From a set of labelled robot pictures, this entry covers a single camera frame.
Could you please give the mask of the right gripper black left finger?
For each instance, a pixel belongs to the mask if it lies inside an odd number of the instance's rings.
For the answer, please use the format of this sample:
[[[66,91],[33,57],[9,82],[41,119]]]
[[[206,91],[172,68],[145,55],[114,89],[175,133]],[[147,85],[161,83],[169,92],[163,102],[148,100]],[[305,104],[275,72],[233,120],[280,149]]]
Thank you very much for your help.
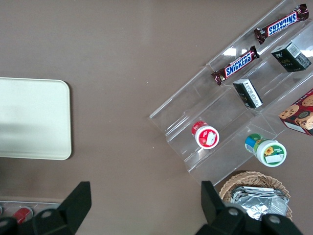
[[[36,235],[74,235],[91,208],[90,182],[79,185],[56,209],[47,209],[33,219]]]

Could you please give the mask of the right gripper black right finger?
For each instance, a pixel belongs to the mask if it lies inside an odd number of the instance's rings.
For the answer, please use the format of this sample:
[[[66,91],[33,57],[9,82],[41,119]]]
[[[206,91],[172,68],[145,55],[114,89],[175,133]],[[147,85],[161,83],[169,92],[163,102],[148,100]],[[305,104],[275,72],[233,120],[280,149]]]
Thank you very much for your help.
[[[207,223],[198,235],[260,235],[261,223],[242,209],[226,206],[211,181],[201,183],[201,207]]]

